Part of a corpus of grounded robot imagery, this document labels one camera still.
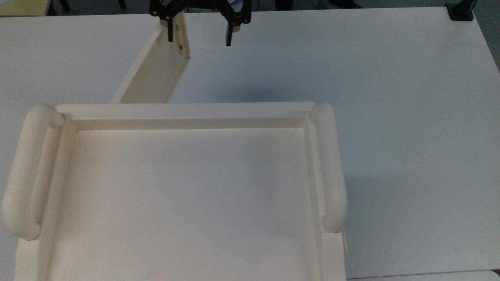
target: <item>white table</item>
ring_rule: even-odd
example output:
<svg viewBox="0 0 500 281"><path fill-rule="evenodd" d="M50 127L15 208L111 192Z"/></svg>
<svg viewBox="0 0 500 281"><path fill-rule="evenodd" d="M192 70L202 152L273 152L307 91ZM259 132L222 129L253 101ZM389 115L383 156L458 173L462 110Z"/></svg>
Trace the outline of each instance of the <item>white table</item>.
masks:
<svg viewBox="0 0 500 281"><path fill-rule="evenodd" d="M468 272L451 272L439 274L419 274L419 275L402 275L391 277L375 277L349 279L350 281L500 281L498 276L493 271L468 271Z"/></svg>
<svg viewBox="0 0 500 281"><path fill-rule="evenodd" d="M191 61L171 102L333 105L348 278L500 268L500 75L475 21L440 7L258 12L225 47L220 15L186 18ZM109 103L156 24L0 19L0 193L28 109ZM16 241L0 224L2 280Z"/></svg>

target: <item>plastic tray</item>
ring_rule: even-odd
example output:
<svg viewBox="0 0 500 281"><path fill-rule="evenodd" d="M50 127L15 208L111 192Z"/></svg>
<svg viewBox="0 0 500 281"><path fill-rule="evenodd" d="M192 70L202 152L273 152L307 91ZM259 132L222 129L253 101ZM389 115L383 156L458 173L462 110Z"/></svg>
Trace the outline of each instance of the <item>plastic tray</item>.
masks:
<svg viewBox="0 0 500 281"><path fill-rule="evenodd" d="M19 281L345 280L346 211L311 102L39 105L3 202Z"/></svg>

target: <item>black clamp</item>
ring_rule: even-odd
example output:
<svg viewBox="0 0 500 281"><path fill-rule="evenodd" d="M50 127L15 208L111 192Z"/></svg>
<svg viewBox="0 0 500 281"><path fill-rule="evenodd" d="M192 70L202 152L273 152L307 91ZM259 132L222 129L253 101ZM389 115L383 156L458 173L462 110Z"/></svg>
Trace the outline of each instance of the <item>black clamp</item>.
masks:
<svg viewBox="0 0 500 281"><path fill-rule="evenodd" d="M235 11L227 0L171 0L166 5L161 0L150 0L149 14L167 22L169 42L174 41L174 17L187 7L218 10L227 20L226 46L231 46L233 32L238 31L242 24L252 21L252 0L242 0L240 11Z"/></svg>
<svg viewBox="0 0 500 281"><path fill-rule="evenodd" d="M448 9L449 19L452 21L470 22L474 19L472 7L477 0L463 0L458 4L445 4Z"/></svg>

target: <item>tray handle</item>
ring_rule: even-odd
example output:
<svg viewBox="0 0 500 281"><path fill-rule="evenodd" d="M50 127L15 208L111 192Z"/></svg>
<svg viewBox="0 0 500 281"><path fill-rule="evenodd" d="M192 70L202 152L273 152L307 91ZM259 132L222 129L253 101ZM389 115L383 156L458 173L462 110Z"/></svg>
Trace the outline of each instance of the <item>tray handle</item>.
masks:
<svg viewBox="0 0 500 281"><path fill-rule="evenodd" d="M22 124L2 205L8 230L19 238L30 241L40 234L40 225L30 217L33 188L47 130L60 128L63 123L57 109L39 104L28 112Z"/></svg>
<svg viewBox="0 0 500 281"><path fill-rule="evenodd" d="M309 120L316 125L323 177L325 216L321 226L328 233L338 233L346 222L347 191L334 111L327 102L317 102L312 107Z"/></svg>

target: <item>floor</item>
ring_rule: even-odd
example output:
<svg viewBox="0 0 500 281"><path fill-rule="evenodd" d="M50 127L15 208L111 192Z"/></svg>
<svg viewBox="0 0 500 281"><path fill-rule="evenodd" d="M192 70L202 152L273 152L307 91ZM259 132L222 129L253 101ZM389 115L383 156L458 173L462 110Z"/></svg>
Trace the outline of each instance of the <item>floor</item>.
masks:
<svg viewBox="0 0 500 281"><path fill-rule="evenodd" d="M58 0L54 8L59 15L147 14L150 0L126 0L127 9L121 10L118 0L67 0L71 10L64 12ZM259 11L273 11L274 0L253 0ZM442 7L459 0L355 0L363 8ZM294 0L294 10L314 10L318 0ZM500 0L478 0L474 14L484 38L500 71Z"/></svg>

